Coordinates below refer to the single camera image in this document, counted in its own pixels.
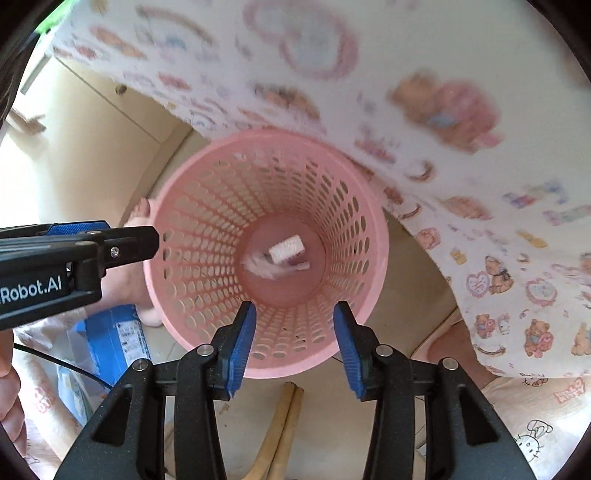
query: pink plastic basket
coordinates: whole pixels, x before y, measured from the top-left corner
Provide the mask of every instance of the pink plastic basket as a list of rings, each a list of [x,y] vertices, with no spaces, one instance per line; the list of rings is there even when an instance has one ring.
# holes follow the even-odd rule
[[[191,349],[252,300],[248,378],[293,375],[334,355],[335,303],[347,300],[365,323],[384,284],[388,231],[375,195],[346,157],[301,135],[212,143],[169,179],[152,215],[162,242],[145,272],[164,325]],[[245,254],[292,235],[309,270],[266,280],[244,269]]]

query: basket bottom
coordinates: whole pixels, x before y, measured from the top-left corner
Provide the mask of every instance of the basket bottom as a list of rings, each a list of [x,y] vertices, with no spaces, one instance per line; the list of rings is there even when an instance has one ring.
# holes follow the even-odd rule
[[[245,255],[267,252],[287,238],[299,235],[306,249],[303,260],[310,262],[310,269],[296,271],[276,280],[261,278],[244,268]],[[312,298],[322,282],[326,269],[326,250],[316,226],[304,215],[275,213],[253,222],[243,233],[236,247],[237,275],[249,300],[255,305],[287,308],[305,303]]]

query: wooden cabinet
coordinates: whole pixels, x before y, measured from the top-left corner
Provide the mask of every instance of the wooden cabinet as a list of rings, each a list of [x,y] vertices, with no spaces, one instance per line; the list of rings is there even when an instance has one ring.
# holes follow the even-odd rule
[[[40,219],[119,226],[191,127],[150,98],[119,97],[111,80],[75,71],[50,59],[27,92],[46,115],[46,131],[20,142],[35,162]]]
[[[156,141],[164,142],[181,124],[181,121],[171,115],[162,105],[152,99],[147,99],[141,93],[130,88],[127,88],[125,93],[116,93],[115,89],[119,84],[110,78],[73,60],[63,60],[62,62],[70,71],[79,76]]]

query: white cloth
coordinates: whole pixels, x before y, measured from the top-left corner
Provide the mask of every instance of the white cloth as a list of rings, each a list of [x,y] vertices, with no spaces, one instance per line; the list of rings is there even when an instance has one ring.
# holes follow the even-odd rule
[[[551,480],[591,421],[590,377],[497,378],[482,392],[538,480]]]
[[[591,373],[591,89],[526,2],[81,0],[54,53],[212,139],[285,128],[360,164],[450,282],[478,359]]]

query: human hand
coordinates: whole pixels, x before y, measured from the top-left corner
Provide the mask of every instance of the human hand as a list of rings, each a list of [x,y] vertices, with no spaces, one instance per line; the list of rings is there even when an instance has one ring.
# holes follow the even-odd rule
[[[18,453],[27,452],[27,427],[18,392],[21,379],[12,367],[12,330],[0,332],[0,421]]]

